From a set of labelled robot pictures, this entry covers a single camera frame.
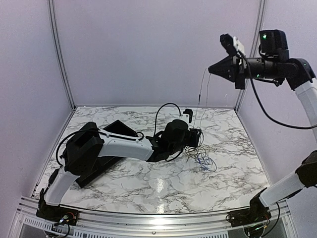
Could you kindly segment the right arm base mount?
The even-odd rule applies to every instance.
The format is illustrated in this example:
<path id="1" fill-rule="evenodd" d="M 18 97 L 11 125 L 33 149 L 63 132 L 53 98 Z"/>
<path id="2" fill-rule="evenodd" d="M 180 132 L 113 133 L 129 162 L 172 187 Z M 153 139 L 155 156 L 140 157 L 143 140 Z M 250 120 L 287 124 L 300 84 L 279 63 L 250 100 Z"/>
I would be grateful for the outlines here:
<path id="1" fill-rule="evenodd" d="M 232 227 L 238 227 L 269 220 L 271 213 L 269 208 L 261 203 L 260 194 L 261 192 L 250 200 L 249 208 L 229 212 L 225 218 L 226 221 L 229 222 Z"/>

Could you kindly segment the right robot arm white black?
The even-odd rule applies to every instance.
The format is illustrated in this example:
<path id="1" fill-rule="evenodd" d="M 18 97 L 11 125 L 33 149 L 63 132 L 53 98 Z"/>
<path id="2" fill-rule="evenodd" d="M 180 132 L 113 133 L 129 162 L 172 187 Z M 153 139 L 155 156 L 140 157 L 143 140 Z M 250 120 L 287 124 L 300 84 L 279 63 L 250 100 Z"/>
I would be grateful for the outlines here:
<path id="1" fill-rule="evenodd" d="M 280 86 L 286 81 L 301 102 L 310 121 L 309 126 L 295 126 L 273 119 L 265 110 L 264 115 L 272 122 L 291 129 L 317 130 L 317 77 L 310 64 L 302 58 L 289 56 L 286 35 L 281 30 L 259 32 L 258 58 L 247 58 L 244 46 L 237 37 L 220 36 L 220 43 L 228 56 L 208 67 L 210 74 L 220 76 L 244 90 L 245 80 L 259 80 Z M 250 209 L 256 213 L 272 204 L 290 198 L 304 188 L 317 185 L 317 153 L 313 151 L 290 175 L 273 186 L 264 189 L 250 201 Z"/>

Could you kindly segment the yellow cable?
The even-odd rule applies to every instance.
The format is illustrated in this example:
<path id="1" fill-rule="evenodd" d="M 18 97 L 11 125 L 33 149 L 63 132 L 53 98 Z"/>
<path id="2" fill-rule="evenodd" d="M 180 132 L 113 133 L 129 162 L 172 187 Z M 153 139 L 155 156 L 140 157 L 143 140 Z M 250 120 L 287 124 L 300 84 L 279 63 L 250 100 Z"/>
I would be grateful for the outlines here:
<path id="1" fill-rule="evenodd" d="M 208 68 L 205 68 L 200 84 L 198 105 L 196 107 L 194 119 L 194 128 L 202 128 L 202 122 L 208 108 L 210 81 L 211 74 L 209 73 Z"/>

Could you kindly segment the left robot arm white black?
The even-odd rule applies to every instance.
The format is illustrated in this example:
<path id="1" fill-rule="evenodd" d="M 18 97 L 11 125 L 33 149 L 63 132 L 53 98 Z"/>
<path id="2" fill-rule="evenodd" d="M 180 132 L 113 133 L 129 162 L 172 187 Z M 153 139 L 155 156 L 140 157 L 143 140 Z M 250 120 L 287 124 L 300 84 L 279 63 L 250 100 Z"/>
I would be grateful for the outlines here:
<path id="1" fill-rule="evenodd" d="M 56 157 L 64 162 L 51 175 L 48 186 L 40 192 L 38 209 L 50 216 L 60 208 L 69 187 L 90 172 L 102 157 L 134 158 L 146 162 L 169 161 L 186 147 L 197 148 L 202 131 L 190 128 L 182 119 L 169 122 L 154 136 L 129 136 L 100 129 L 89 122 L 64 139 L 66 147 Z"/>

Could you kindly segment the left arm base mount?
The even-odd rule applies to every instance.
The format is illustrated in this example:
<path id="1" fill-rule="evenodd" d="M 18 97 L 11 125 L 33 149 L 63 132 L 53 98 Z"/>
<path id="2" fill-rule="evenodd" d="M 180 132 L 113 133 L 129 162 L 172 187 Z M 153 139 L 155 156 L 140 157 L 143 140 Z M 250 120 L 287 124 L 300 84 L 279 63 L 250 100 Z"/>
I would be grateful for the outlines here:
<path id="1" fill-rule="evenodd" d="M 79 211 L 66 207 L 51 206 L 45 202 L 38 205 L 36 216 L 48 221 L 60 224 L 69 224 L 75 226 L 79 216 Z"/>

